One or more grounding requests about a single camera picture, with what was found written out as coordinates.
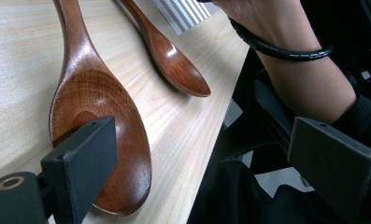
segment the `brown wooden spoon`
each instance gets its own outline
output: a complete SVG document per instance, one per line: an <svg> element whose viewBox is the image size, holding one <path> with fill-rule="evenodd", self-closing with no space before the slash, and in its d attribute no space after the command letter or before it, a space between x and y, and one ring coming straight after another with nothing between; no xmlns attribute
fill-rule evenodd
<svg viewBox="0 0 371 224"><path fill-rule="evenodd" d="M133 0L121 2L135 18L153 60L167 81L190 95L209 96L209 86L191 61L148 20Z"/></svg>
<svg viewBox="0 0 371 224"><path fill-rule="evenodd" d="M87 121L113 115L120 160L94 206L110 214L130 215L150 192L150 145L144 124L131 96L96 52L78 1L54 3L63 27L65 54L50 110L51 139L57 146Z"/></svg>

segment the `metal ring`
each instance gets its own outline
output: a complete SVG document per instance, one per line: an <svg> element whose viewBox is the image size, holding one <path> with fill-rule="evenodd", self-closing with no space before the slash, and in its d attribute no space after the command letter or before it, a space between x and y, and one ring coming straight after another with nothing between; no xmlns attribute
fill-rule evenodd
<svg viewBox="0 0 371 224"><path fill-rule="evenodd" d="M7 186L7 183L10 181L15 181L13 184L10 184ZM23 176L13 176L11 178L8 178L0 183L0 190L8 190L8 189L14 189L18 187L19 185L24 182Z"/></svg>

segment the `light wooden table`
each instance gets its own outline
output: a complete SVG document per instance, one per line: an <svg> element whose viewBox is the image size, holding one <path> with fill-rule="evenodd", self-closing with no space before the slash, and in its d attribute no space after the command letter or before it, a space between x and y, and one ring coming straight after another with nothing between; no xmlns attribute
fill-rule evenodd
<svg viewBox="0 0 371 224"><path fill-rule="evenodd" d="M92 209L84 223L186 223L248 50L223 12L176 35L151 1L136 2L190 58L212 93L197 98L172 88L117 2L79 2L97 51L138 107L152 156L150 196L139 210L113 217ZM0 176L39 173L40 160L52 150L50 103L63 56L52 1L0 1Z"/></svg>

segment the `black sleeve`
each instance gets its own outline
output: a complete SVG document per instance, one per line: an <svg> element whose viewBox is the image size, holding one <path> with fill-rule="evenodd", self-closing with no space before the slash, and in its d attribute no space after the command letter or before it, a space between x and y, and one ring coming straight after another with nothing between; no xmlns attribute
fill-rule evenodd
<svg viewBox="0 0 371 224"><path fill-rule="evenodd" d="M354 105L333 127L371 147L371 101L358 94Z"/></svg>

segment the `black beaded bracelet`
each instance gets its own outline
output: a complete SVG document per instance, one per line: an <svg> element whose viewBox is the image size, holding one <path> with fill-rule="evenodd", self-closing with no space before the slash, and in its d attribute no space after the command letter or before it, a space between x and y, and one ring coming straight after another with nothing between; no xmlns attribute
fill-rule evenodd
<svg viewBox="0 0 371 224"><path fill-rule="evenodd" d="M229 20L231 21L232 26L235 28L237 34L244 40L244 42L250 45L252 49L260 51L262 54L274 58L297 62L307 62L327 57L334 52L334 48L332 46L324 46L322 49L313 51L294 51L279 49L264 42L262 39L258 38L246 27L242 26L236 21L230 18Z"/></svg>

